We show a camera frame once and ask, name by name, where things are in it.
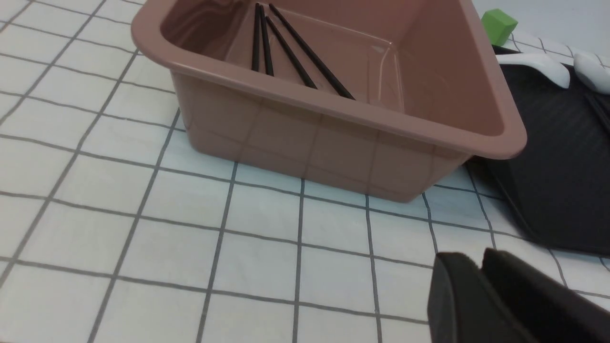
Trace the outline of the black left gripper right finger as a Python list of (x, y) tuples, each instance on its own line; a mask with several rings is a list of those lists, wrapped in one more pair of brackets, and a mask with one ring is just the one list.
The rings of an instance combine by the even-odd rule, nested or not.
[(486, 248), (482, 273), (540, 343), (608, 343), (610, 315), (517, 256)]

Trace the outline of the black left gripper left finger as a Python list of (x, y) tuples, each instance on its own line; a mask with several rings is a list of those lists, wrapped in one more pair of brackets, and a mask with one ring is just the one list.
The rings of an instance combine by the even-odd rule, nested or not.
[(433, 343), (528, 343), (529, 333), (468, 256), (439, 252), (427, 304)]

